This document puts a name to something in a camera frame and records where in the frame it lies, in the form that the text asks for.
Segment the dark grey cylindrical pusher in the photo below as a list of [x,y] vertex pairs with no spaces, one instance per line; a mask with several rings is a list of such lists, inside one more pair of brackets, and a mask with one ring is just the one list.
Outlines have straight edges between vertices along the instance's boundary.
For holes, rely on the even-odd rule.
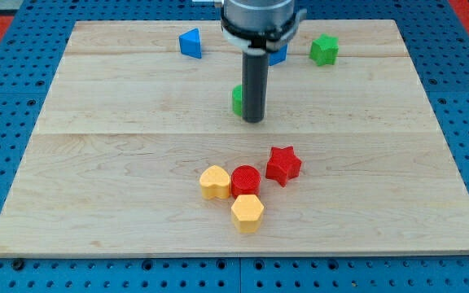
[[243,53],[242,117],[249,123],[258,123],[264,119],[268,67],[268,54]]

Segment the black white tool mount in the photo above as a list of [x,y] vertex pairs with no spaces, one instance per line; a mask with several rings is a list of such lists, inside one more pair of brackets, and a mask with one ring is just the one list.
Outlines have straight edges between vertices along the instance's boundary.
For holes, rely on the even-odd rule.
[[225,16],[221,17],[224,38],[249,55],[275,53],[288,44],[296,35],[300,22],[307,18],[307,10],[301,9],[292,14],[284,24],[260,30],[236,26]]

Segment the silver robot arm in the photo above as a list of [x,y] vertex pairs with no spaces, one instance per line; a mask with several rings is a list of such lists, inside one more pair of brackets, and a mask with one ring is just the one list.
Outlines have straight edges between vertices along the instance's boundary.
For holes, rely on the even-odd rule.
[[294,0],[203,0],[195,5],[220,10],[224,38],[242,51],[241,116],[248,123],[265,118],[270,56],[287,46],[307,19]]

